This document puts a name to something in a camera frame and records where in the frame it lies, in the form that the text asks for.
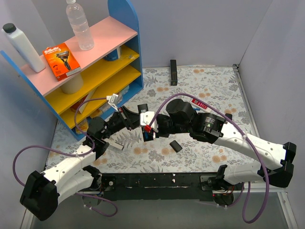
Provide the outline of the plain black remote control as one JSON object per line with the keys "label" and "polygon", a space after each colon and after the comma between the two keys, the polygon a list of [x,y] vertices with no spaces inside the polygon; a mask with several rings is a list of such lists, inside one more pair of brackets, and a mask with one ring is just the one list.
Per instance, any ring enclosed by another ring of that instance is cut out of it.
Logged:
{"label": "plain black remote control", "polygon": [[142,127],[142,136],[143,136],[143,141],[144,142],[153,141],[154,136],[155,136],[155,132],[154,132],[152,127],[146,125],[146,126]]}

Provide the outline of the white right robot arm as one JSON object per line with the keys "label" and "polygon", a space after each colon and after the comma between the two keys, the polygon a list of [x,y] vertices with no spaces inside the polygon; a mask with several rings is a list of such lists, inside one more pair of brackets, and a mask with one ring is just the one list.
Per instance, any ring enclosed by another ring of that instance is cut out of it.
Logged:
{"label": "white right robot arm", "polygon": [[275,187],[288,187],[294,172],[295,144],[275,144],[251,134],[241,134],[224,118],[198,113],[181,99],[170,101],[166,112],[167,115],[157,115],[153,123],[158,128],[158,136],[188,133],[199,142],[224,146],[254,159],[245,165],[220,166],[215,176],[205,180],[208,186],[225,190],[239,183],[268,181]]}

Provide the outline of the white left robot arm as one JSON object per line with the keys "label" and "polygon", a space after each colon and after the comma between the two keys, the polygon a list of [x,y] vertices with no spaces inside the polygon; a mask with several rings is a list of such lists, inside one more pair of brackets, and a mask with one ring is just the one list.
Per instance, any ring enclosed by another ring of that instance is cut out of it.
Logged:
{"label": "white left robot arm", "polygon": [[104,154],[109,146],[105,141],[111,135],[140,125],[140,114],[120,107],[108,121],[101,117],[89,123],[87,137],[79,148],[57,165],[43,172],[32,172],[25,183],[20,203],[39,220],[48,219],[58,205],[78,192],[101,187],[101,174],[90,164]]}

